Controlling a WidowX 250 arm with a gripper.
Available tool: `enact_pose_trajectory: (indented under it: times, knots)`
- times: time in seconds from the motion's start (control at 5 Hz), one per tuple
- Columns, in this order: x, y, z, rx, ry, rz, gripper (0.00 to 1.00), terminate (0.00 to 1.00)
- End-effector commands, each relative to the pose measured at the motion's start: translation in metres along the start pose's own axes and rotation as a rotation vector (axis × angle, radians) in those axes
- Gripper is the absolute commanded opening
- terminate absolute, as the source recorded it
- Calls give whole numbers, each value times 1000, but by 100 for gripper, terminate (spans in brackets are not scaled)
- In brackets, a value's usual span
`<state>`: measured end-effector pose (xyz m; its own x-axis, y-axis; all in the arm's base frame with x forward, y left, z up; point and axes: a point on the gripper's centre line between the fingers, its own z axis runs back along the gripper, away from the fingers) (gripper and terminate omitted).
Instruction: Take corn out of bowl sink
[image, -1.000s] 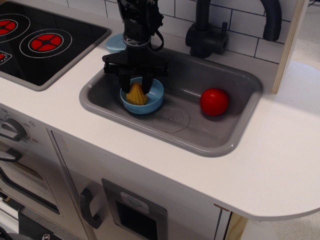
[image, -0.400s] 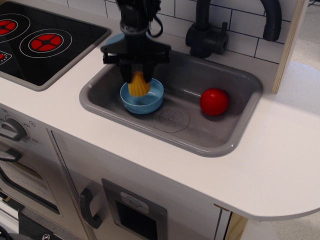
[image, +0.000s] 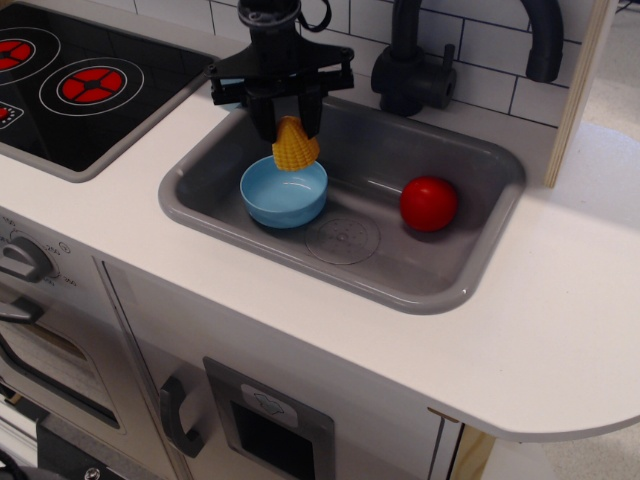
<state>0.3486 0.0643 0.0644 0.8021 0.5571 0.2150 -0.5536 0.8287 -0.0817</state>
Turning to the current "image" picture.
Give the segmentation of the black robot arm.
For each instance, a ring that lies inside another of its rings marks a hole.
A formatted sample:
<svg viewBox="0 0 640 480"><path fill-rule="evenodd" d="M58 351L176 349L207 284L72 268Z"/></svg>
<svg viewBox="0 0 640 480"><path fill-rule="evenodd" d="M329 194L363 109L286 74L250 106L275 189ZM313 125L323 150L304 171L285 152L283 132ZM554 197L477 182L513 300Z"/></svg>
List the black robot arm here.
<svg viewBox="0 0 640 480"><path fill-rule="evenodd" d="M302 26L317 33L326 28L332 10L328 2L324 5L324 19L311 26L299 1L240 1L238 17L249 29L251 43L205 70L213 102L242 104L265 141L277 138L275 99L297 99L303 130L313 138L320 130L323 99L331 91L354 86L352 49L311 42L297 30Z"/></svg>

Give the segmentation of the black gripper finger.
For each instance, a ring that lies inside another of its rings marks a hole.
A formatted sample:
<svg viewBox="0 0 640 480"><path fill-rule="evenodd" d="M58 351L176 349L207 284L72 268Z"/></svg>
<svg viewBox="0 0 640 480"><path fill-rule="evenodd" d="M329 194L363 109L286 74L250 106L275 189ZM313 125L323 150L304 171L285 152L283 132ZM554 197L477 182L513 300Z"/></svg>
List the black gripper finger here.
<svg viewBox="0 0 640 480"><path fill-rule="evenodd" d="M302 127L308 138L318 135L322 116L322 96L318 92L298 96L298 109Z"/></svg>
<svg viewBox="0 0 640 480"><path fill-rule="evenodd" d="M277 126L272 99L250 98L249 111L260 138L267 142L275 142L277 139Z"/></svg>

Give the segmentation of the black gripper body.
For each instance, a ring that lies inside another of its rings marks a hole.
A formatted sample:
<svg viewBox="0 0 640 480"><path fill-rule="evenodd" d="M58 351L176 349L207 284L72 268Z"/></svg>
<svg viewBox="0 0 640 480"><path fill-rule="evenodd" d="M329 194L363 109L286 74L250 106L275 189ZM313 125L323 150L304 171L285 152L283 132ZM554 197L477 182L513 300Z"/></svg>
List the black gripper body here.
<svg viewBox="0 0 640 480"><path fill-rule="evenodd" d="M244 25L249 46L206 68L216 104L295 97L302 107L320 107L329 92L353 86L353 49L304 38L294 19Z"/></svg>

